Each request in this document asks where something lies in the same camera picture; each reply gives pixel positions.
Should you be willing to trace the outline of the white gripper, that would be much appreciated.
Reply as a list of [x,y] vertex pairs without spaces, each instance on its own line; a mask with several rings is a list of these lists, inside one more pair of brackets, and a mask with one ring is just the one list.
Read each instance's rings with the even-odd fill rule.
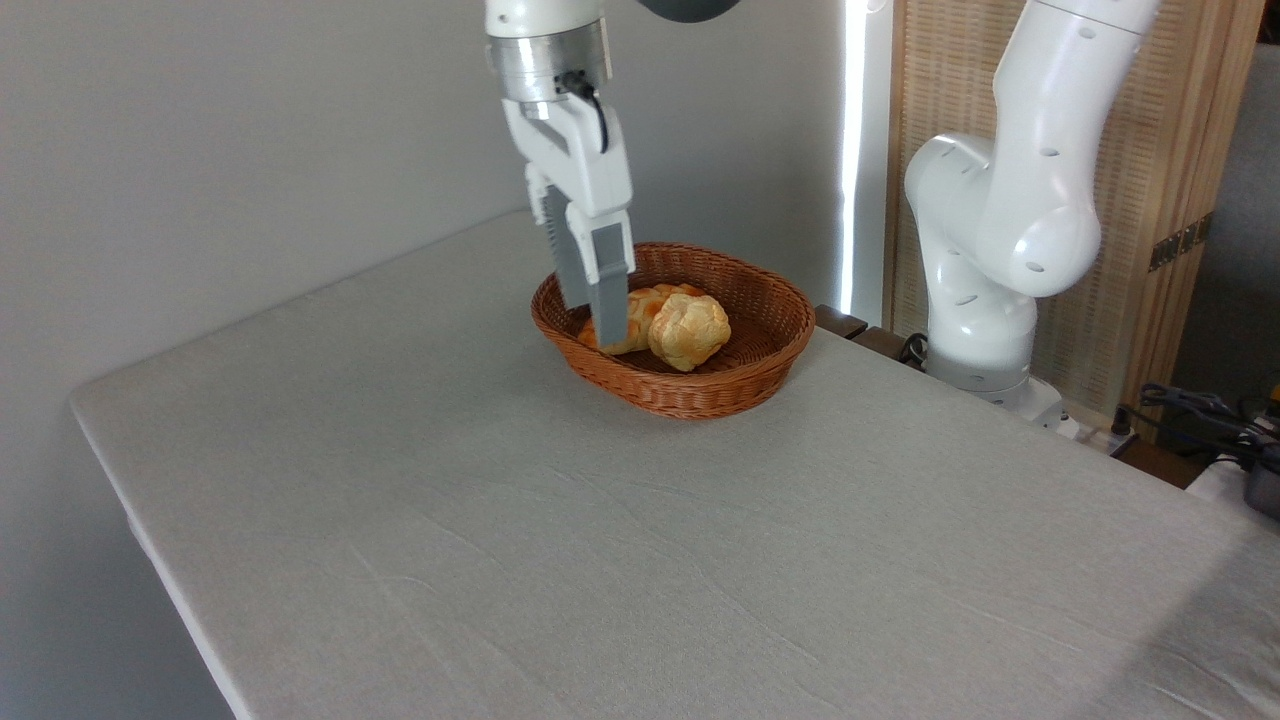
[[534,118],[515,100],[502,106],[527,161],[532,219],[547,234],[564,306],[590,304],[600,348],[625,342],[636,261],[627,213],[632,183],[616,111],[595,95],[575,94],[536,102]]

